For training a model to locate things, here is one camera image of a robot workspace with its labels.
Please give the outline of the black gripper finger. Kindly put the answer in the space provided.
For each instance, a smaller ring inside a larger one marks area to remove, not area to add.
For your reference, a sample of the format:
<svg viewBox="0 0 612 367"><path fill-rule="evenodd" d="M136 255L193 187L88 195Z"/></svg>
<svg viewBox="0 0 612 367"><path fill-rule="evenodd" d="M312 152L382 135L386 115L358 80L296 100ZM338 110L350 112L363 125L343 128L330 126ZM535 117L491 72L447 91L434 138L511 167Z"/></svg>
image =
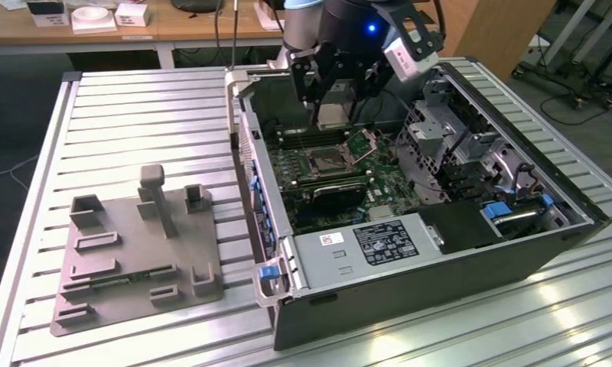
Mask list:
<svg viewBox="0 0 612 367"><path fill-rule="evenodd" d="M298 101L310 115L318 115L322 102L332 82L327 81L327 72L335 61L336 47L328 41L308 50L288 51L288 66L294 81Z"/></svg>
<svg viewBox="0 0 612 367"><path fill-rule="evenodd" d="M368 70L362 70L354 78L354 101L376 97L392 78L388 62L376 62Z"/></svg>

